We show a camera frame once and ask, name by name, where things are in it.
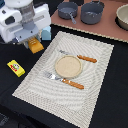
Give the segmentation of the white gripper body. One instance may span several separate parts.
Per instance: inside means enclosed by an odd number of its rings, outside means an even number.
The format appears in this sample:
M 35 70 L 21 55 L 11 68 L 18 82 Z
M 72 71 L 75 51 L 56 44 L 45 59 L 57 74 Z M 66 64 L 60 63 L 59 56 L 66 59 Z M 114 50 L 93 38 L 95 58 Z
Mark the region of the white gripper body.
M 34 7 L 32 3 L 6 3 L 0 8 L 0 36 L 6 44 L 23 43 L 51 24 L 46 3 Z

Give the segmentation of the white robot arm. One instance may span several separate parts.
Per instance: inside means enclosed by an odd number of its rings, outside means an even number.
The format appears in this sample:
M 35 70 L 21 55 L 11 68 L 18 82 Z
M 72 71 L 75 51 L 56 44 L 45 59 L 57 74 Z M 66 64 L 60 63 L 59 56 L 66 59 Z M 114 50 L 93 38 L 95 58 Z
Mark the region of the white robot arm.
M 0 36 L 5 43 L 22 43 L 37 37 L 51 24 L 46 3 L 35 7 L 33 0 L 0 0 Z

